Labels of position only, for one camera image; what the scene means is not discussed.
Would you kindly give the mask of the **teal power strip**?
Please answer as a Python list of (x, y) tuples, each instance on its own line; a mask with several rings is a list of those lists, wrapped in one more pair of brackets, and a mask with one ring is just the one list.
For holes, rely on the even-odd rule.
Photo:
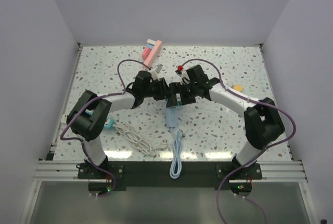
[[(89, 115), (92, 115), (94, 111), (86, 109), (85, 112)], [(108, 116), (104, 123), (104, 129), (112, 129), (113, 125), (114, 125), (114, 119)]]

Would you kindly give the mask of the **pink power strip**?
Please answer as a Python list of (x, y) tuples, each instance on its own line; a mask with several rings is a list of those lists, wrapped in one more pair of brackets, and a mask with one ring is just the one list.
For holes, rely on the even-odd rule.
[(148, 58), (146, 60), (143, 60), (144, 61), (144, 69), (147, 69), (147, 67), (151, 67), (152, 63), (154, 62), (157, 55), (159, 54), (161, 48), (162, 48), (162, 42), (160, 40), (157, 40), (153, 49), (151, 49), (151, 52), (150, 52)]

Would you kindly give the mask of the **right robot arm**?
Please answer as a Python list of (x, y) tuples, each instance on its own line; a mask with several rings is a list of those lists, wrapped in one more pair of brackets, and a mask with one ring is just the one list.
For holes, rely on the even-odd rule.
[(244, 119), (247, 141), (232, 159), (232, 173), (236, 178), (245, 178), (250, 173), (250, 166), (256, 162), (254, 157), (285, 132), (274, 101), (268, 97), (260, 100), (238, 93), (222, 85), (219, 78), (208, 78), (200, 65), (187, 70), (178, 67), (175, 72), (181, 81), (170, 85), (169, 106), (175, 103), (176, 94), (180, 95), (182, 105), (195, 103), (196, 97), (201, 97), (229, 108)]

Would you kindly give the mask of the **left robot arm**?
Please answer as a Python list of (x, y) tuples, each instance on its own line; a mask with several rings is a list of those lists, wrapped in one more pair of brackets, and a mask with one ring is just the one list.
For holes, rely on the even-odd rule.
[(139, 71), (134, 82), (122, 93), (99, 96), (85, 91), (66, 119), (67, 129), (76, 134), (86, 160), (91, 164), (89, 172), (95, 178), (103, 178), (108, 172), (107, 156), (103, 151), (100, 134), (111, 112), (135, 109), (144, 99), (168, 99), (170, 88), (164, 78), (156, 78), (152, 72)]

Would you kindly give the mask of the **light blue plug adapter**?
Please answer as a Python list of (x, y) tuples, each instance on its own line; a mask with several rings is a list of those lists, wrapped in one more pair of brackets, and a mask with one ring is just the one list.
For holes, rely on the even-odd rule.
[(176, 95), (176, 99), (177, 99), (177, 106), (181, 107), (182, 106), (182, 102), (181, 102), (181, 97), (180, 95)]

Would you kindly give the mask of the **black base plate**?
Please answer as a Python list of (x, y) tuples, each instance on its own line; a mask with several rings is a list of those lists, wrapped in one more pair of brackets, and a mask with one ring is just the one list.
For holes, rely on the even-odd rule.
[(249, 194), (252, 181), (263, 178), (260, 165), (254, 163), (229, 175), (232, 162), (182, 162), (177, 179), (170, 177), (170, 162), (104, 162), (102, 169), (89, 162), (76, 165), (79, 180), (88, 182), (88, 190), (97, 196), (129, 187), (153, 188), (214, 188)]

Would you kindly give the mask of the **yellow plug adapter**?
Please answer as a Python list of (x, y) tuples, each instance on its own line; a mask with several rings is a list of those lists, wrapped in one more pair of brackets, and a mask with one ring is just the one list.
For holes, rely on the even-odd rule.
[(233, 87), (233, 89), (236, 90), (236, 91), (242, 92), (243, 87), (242, 87), (241, 85), (236, 84), (236, 85)]

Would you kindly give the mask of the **red pink plug adapter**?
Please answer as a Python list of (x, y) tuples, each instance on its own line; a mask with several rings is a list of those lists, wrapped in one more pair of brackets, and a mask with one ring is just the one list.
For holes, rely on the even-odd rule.
[(145, 47), (145, 49), (142, 52), (142, 59), (146, 60), (151, 52), (151, 49), (149, 47)]

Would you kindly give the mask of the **blue power strip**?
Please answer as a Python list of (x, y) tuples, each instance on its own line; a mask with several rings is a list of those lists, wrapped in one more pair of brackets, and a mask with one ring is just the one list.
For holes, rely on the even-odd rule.
[(166, 108), (166, 126), (176, 128), (178, 126), (178, 112), (176, 107)]

